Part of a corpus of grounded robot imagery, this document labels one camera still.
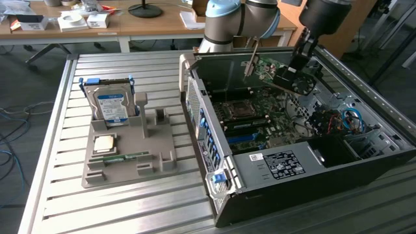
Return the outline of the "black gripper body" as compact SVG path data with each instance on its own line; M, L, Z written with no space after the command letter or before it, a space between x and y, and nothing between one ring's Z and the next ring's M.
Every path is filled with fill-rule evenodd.
M298 16L304 26L298 39L306 40L309 37L317 39L321 35L332 35L350 9L350 0L308 0Z

